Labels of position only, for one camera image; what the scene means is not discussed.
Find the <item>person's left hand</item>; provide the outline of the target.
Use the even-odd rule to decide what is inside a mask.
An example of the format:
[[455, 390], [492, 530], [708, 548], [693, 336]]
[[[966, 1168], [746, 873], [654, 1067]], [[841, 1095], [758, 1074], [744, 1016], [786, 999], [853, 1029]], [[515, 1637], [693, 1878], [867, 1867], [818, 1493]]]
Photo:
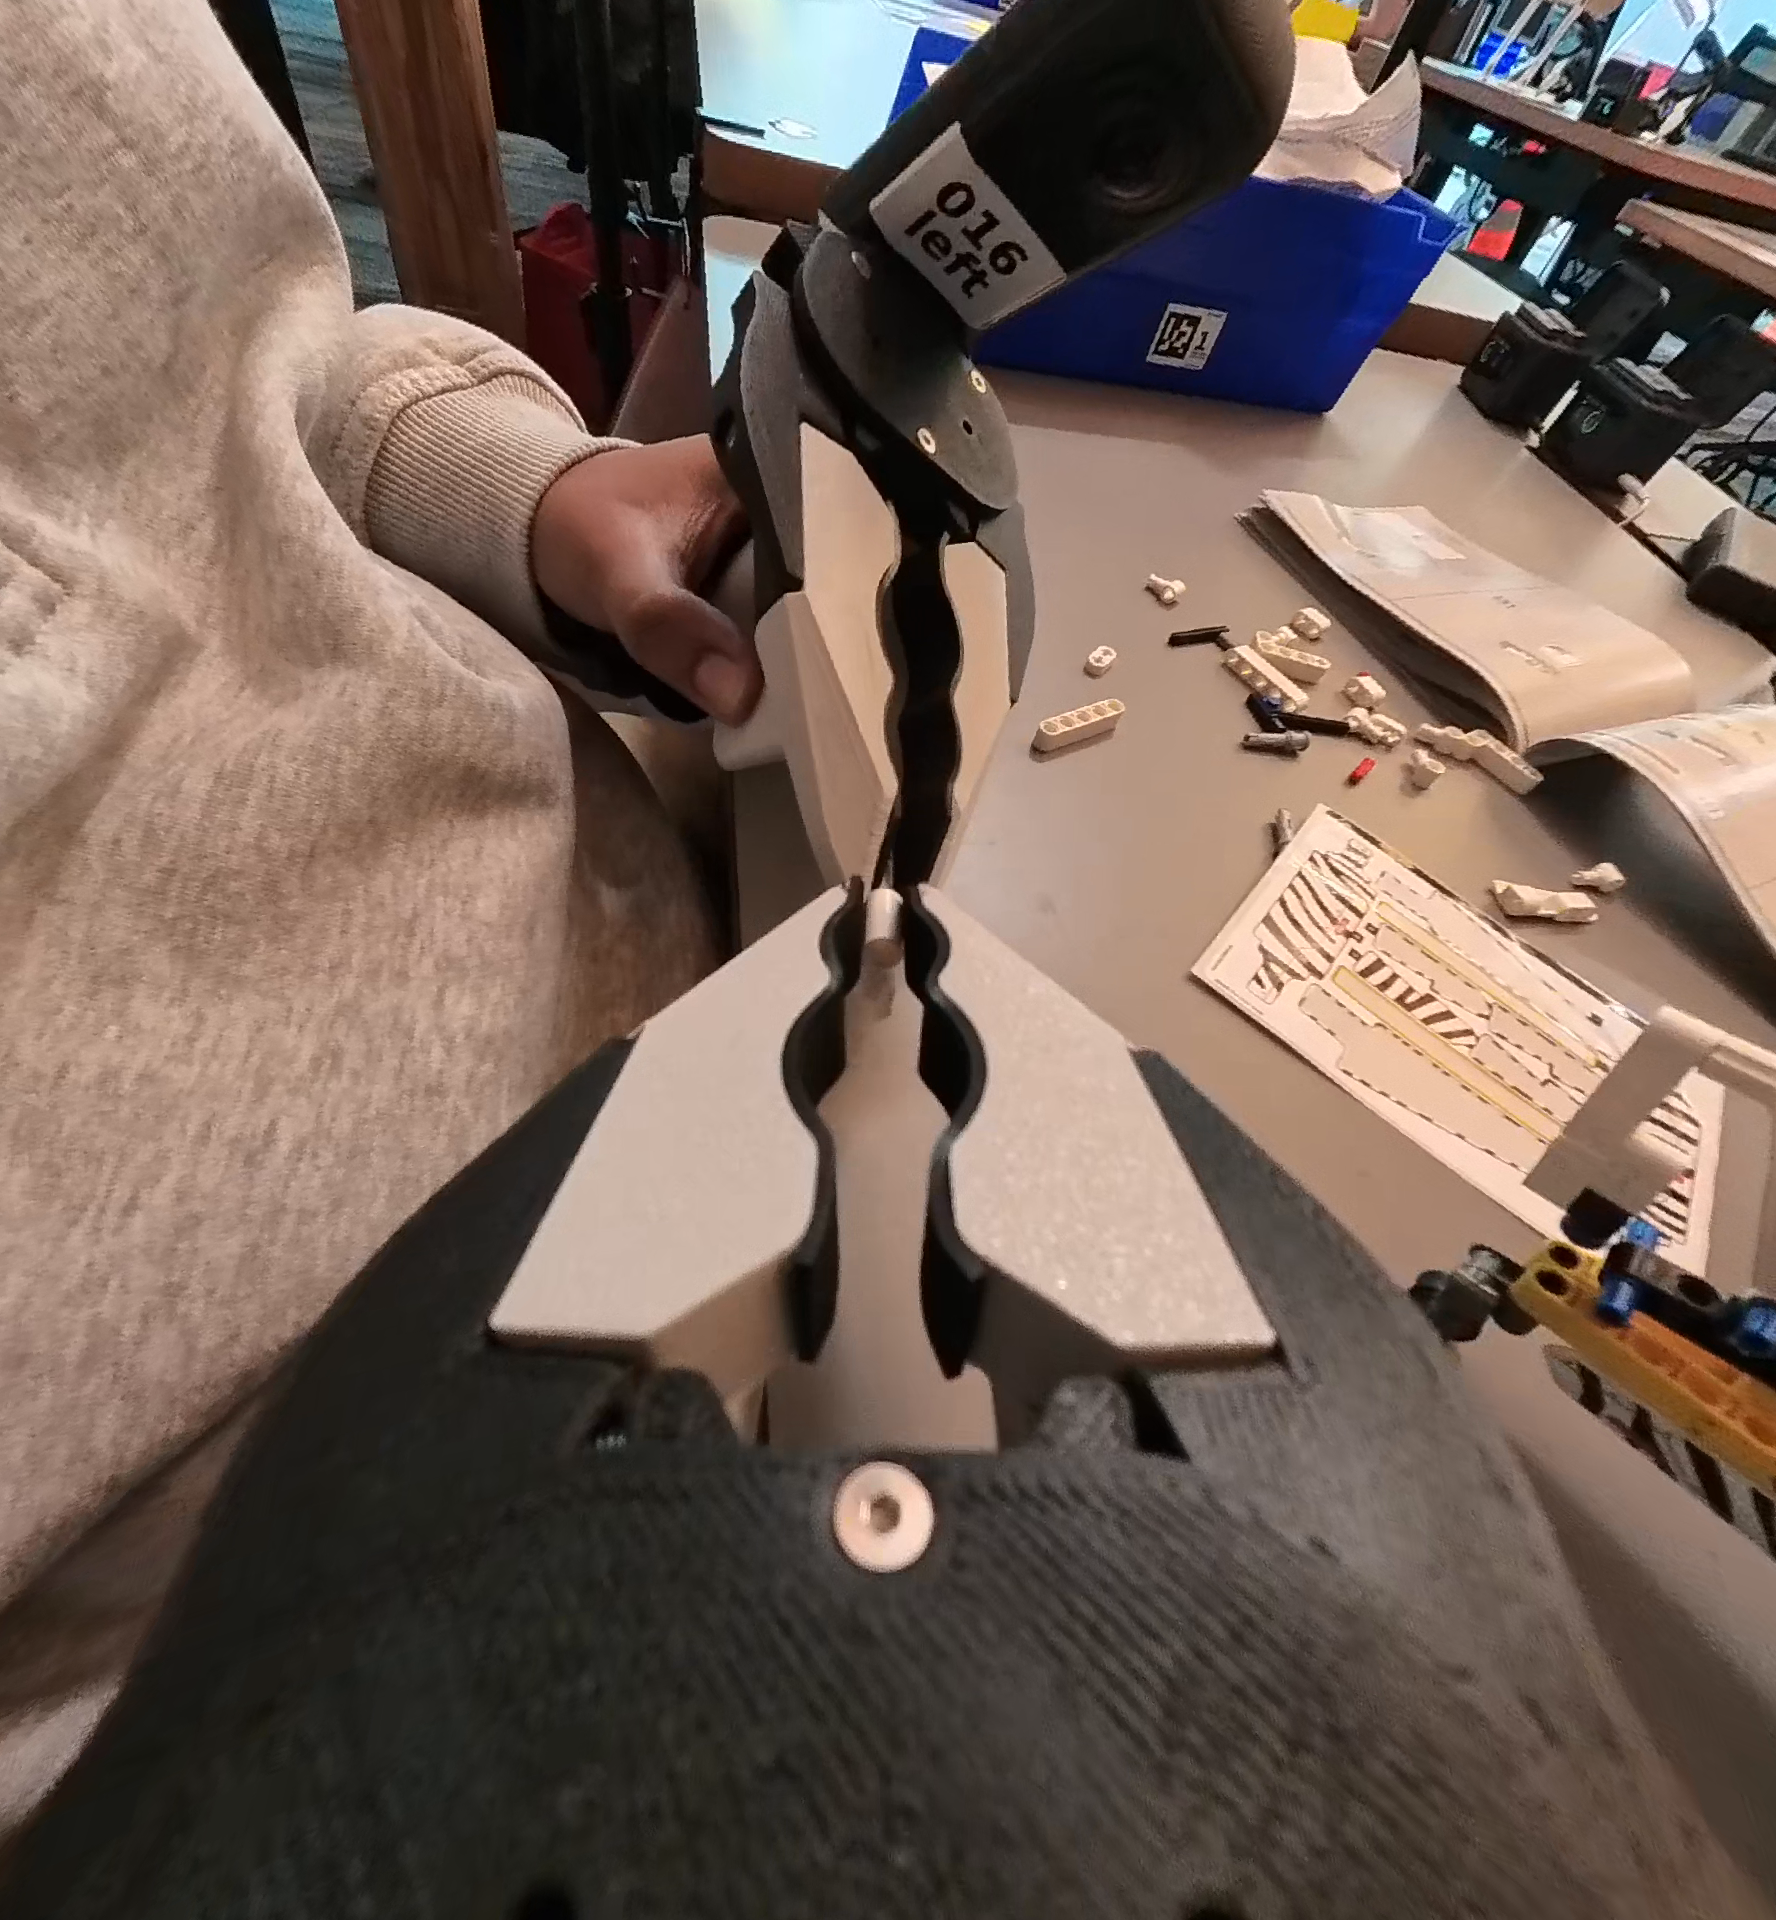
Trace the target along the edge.
[[739, 727], [762, 667], [712, 594], [746, 534], [711, 439], [610, 446], [540, 494], [531, 572], [555, 610], [612, 638], [652, 684]]

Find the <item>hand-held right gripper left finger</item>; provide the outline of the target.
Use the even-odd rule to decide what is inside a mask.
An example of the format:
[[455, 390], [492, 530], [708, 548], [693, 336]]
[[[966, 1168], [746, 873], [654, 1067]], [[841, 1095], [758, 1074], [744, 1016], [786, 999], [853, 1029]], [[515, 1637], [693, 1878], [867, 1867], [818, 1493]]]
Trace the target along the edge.
[[822, 1355], [841, 1269], [822, 1105], [867, 921], [867, 888], [833, 886], [636, 1033], [496, 1341], [697, 1375], [726, 1402]]

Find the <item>blue plastic bin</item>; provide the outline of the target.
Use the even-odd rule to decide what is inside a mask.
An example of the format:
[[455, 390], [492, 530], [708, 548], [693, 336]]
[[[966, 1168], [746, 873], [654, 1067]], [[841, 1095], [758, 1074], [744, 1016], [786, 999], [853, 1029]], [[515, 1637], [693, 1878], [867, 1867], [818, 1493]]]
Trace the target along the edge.
[[1446, 253], [1403, 186], [1372, 202], [1257, 172], [984, 334], [983, 363], [1323, 416]]

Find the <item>brown wooden desk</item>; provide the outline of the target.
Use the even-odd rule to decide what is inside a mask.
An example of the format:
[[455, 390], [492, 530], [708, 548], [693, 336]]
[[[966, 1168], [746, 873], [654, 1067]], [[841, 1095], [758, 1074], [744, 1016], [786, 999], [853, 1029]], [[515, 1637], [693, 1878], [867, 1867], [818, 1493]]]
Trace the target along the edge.
[[479, 3], [338, 3], [405, 303], [526, 345]]

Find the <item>black box device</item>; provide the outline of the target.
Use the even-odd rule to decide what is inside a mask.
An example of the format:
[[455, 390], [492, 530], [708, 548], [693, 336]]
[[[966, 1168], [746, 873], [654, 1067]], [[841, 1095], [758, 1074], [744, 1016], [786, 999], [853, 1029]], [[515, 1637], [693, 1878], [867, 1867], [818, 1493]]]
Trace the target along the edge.
[[1614, 357], [1588, 367], [1541, 431], [1536, 456], [1579, 493], [1645, 488], [1701, 426], [1701, 406], [1667, 371]]
[[1538, 428], [1590, 367], [1588, 333], [1559, 309], [1521, 303], [1488, 330], [1459, 388], [1486, 421]]

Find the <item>lego airplane model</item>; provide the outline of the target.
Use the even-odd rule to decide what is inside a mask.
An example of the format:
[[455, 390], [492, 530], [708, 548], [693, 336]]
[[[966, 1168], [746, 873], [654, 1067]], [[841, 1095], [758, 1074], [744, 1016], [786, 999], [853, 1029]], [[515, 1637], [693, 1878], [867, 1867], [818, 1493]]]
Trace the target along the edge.
[[[1766, 1119], [1760, 1218], [1736, 1290], [1669, 1258], [1647, 1221], [1692, 1168], [1660, 1121], [1697, 1077]], [[1444, 1343], [1538, 1337], [1574, 1405], [1776, 1565], [1776, 1052], [1660, 1009], [1526, 1185], [1567, 1205], [1559, 1233], [1526, 1260], [1474, 1246], [1422, 1272], [1410, 1300]]]

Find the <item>beige cloth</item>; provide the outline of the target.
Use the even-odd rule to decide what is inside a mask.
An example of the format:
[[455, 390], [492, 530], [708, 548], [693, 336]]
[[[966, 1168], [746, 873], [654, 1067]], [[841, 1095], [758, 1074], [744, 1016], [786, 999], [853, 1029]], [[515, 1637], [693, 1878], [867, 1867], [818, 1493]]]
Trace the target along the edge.
[[0, 1850], [83, 1752], [283, 1360], [701, 975], [609, 724], [531, 684], [135, 738], [0, 855]]

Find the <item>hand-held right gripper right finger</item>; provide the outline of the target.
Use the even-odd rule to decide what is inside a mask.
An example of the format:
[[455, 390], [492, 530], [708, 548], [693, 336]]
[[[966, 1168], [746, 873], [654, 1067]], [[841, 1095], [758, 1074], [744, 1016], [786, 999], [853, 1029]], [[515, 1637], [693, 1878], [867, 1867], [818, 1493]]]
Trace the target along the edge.
[[948, 1379], [998, 1422], [1069, 1380], [1275, 1360], [1262, 1309], [1136, 1048], [922, 886], [902, 900], [916, 1069], [945, 1114], [928, 1161], [921, 1309]]

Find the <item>black power adapter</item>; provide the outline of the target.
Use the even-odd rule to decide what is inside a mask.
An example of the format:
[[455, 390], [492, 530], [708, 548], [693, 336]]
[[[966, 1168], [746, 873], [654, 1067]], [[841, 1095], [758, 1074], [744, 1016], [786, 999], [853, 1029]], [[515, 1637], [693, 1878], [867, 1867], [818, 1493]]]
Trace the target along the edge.
[[1776, 653], [1776, 522], [1744, 506], [1719, 513], [1679, 564], [1688, 602]]

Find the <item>red bag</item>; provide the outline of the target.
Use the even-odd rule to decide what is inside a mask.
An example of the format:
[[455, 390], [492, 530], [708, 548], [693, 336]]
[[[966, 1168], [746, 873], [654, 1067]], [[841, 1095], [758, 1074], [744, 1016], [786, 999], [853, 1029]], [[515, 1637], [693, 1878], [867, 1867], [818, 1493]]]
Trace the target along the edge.
[[599, 351], [596, 226], [583, 205], [557, 205], [516, 235], [528, 357], [592, 428], [670, 443], [706, 422], [706, 319], [683, 222], [634, 215], [621, 235], [631, 363], [610, 377]]

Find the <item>brown office desk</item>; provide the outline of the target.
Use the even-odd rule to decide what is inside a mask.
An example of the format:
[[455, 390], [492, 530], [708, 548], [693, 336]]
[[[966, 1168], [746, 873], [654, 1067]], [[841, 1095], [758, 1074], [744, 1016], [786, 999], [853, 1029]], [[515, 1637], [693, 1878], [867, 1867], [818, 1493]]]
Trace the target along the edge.
[[1652, 202], [1776, 237], [1776, 177], [1694, 147], [1614, 133], [1541, 97], [1422, 61], [1422, 147], [1414, 186], [1436, 197], [1455, 174], [1481, 182], [1521, 218], [1494, 260], [1469, 265], [1526, 300], [1556, 297], [1564, 268], [1603, 268], [1630, 205]]

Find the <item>lego instruction booklet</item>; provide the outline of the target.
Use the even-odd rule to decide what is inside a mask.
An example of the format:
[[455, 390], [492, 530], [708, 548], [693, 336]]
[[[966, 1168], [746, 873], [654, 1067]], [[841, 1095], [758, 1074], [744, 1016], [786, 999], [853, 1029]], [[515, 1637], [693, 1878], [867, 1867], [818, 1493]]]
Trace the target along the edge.
[[1679, 818], [1776, 965], [1776, 696], [1710, 702], [1664, 636], [1453, 530], [1424, 506], [1262, 493], [1249, 524], [1421, 651], [1536, 773], [1608, 758]]

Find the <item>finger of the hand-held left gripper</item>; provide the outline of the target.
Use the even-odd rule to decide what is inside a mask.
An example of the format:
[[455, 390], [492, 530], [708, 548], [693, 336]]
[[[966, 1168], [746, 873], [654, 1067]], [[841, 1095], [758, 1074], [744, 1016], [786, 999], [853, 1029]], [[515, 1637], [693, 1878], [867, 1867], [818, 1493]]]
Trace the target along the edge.
[[783, 767], [818, 876], [871, 882], [897, 793], [880, 649], [804, 589], [760, 614], [755, 647], [762, 694], [746, 724], [712, 731], [715, 763], [728, 774]]
[[894, 790], [877, 882], [912, 890], [939, 882], [969, 807], [969, 738], [958, 711], [969, 645], [946, 581], [946, 537], [901, 533], [899, 538], [883, 607], [883, 653], [891, 668], [884, 742]]

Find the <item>zebra sticker sheet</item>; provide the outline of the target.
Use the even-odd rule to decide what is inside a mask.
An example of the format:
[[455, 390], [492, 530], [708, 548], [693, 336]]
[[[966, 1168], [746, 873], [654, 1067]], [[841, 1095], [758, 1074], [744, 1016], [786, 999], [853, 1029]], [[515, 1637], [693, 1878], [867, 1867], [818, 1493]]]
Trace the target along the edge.
[[1465, 1186], [1553, 1234], [1528, 1175], [1645, 1019], [1318, 804], [1190, 967]]

